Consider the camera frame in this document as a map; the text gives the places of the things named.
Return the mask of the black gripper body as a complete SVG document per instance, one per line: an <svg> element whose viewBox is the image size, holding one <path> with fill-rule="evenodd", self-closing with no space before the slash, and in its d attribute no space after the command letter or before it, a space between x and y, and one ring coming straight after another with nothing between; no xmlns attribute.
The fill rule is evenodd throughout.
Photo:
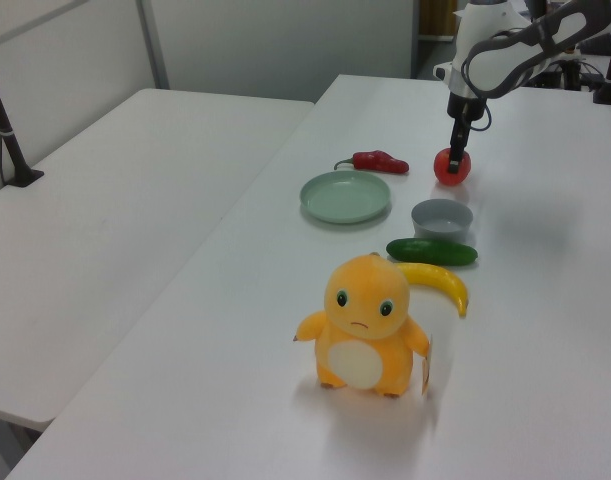
<svg viewBox="0 0 611 480"><path fill-rule="evenodd" d="M480 120L486 113L486 101L466 98L455 93L449 95L447 114L455 120Z"/></svg>

